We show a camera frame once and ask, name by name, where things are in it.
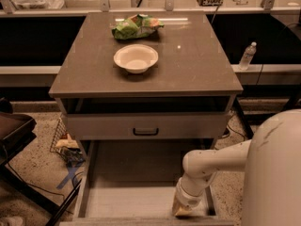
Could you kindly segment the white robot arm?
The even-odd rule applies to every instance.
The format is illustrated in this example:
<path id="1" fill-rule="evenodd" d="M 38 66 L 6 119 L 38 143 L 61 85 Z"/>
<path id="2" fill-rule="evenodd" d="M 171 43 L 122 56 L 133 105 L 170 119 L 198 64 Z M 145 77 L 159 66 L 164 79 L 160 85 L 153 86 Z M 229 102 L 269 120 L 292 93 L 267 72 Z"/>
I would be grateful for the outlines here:
<path id="1" fill-rule="evenodd" d="M 301 226 L 301 110 L 263 122 L 252 139 L 182 160 L 172 214 L 187 216 L 219 171 L 245 174 L 241 226 Z"/>

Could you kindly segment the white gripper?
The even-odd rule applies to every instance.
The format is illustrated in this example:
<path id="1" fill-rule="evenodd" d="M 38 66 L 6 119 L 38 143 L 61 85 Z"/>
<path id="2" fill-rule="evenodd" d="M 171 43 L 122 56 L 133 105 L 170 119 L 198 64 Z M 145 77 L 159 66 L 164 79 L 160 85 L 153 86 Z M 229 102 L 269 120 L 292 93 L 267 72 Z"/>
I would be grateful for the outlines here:
<path id="1" fill-rule="evenodd" d="M 175 196 L 172 204 L 172 214 L 175 217 L 190 215 L 199 205 L 203 195 L 203 188 L 191 179 L 181 177 L 176 184 Z"/>

